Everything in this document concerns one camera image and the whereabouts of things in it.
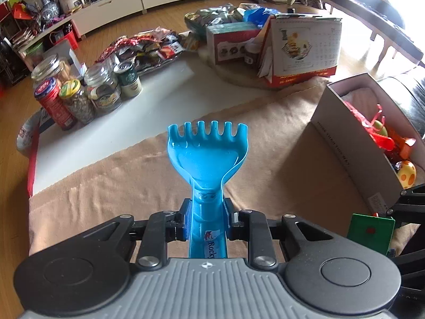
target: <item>white box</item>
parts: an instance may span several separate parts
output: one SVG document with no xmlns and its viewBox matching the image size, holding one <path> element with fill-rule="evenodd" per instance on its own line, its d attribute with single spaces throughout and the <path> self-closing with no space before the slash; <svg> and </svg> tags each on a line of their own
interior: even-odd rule
<svg viewBox="0 0 425 319">
<path fill-rule="evenodd" d="M 405 138 L 416 139 L 411 160 L 425 169 L 425 144 L 421 137 L 390 96 L 367 73 L 328 85 L 311 122 L 341 161 L 370 210 L 384 213 L 397 202 L 403 188 L 383 151 L 341 99 L 362 87 L 375 93 L 389 126 Z"/>
<path fill-rule="evenodd" d="M 313 14 L 271 15 L 264 25 L 259 77 L 271 87 L 335 74 L 341 18 Z"/>
</svg>

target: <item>green card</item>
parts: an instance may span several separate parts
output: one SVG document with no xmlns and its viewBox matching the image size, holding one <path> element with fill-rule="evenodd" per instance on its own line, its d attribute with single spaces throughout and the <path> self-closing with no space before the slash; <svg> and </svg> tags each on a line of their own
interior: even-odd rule
<svg viewBox="0 0 425 319">
<path fill-rule="evenodd" d="M 365 247 L 387 255 L 394 230 L 394 219 L 365 216 L 354 213 L 347 238 Z"/>
</svg>

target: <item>round black disc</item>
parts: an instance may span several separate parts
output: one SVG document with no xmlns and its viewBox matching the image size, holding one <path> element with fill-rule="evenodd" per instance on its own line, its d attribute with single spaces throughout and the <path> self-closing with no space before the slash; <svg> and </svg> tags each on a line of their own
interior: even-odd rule
<svg viewBox="0 0 425 319">
<path fill-rule="evenodd" d="M 309 242 L 287 263 L 283 278 L 301 301 L 339 316 L 389 308 L 401 283 L 390 259 L 343 238 Z"/>
<path fill-rule="evenodd" d="M 130 280 L 119 255 L 97 241 L 48 248 L 17 268 L 14 285 L 26 310 L 45 316 L 75 316 L 118 297 Z"/>
</svg>

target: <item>yellow spotted egg toy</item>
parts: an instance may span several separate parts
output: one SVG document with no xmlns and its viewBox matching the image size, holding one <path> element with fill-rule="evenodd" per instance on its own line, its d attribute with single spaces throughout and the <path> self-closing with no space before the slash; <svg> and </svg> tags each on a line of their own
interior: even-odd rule
<svg viewBox="0 0 425 319">
<path fill-rule="evenodd" d="M 402 161 L 401 168 L 397 172 L 397 177 L 403 186 L 403 189 L 413 187 L 416 180 L 416 168 L 410 161 Z"/>
</svg>

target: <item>rake teeth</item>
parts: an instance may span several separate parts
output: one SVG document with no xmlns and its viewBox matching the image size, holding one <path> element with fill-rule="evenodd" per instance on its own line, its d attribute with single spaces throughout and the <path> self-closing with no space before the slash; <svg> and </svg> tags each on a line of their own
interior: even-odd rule
<svg viewBox="0 0 425 319">
<path fill-rule="evenodd" d="M 248 134 L 248 126 L 246 124 L 240 123 L 237 125 L 237 132 L 235 138 L 239 140 L 246 140 Z"/>
<path fill-rule="evenodd" d="M 220 134 L 218 134 L 218 121 L 211 121 L 210 138 L 216 140 L 220 139 Z"/>
<path fill-rule="evenodd" d="M 193 138 L 192 124 L 190 122 L 184 123 L 184 136 L 186 137 L 186 139 Z"/>
<path fill-rule="evenodd" d="M 228 141 L 233 139 L 233 137 L 232 137 L 232 123 L 229 122 L 229 121 L 226 121 L 224 123 L 223 138 L 228 140 Z"/>
<path fill-rule="evenodd" d="M 179 134 L 179 128 L 177 124 L 172 124 L 171 126 L 168 127 L 168 135 L 169 135 L 169 139 L 174 142 L 179 142 L 180 140 L 183 139 Z"/>
<path fill-rule="evenodd" d="M 202 140 L 207 138 L 207 134 L 205 133 L 205 121 L 198 121 L 198 132 L 196 136 Z"/>
</svg>

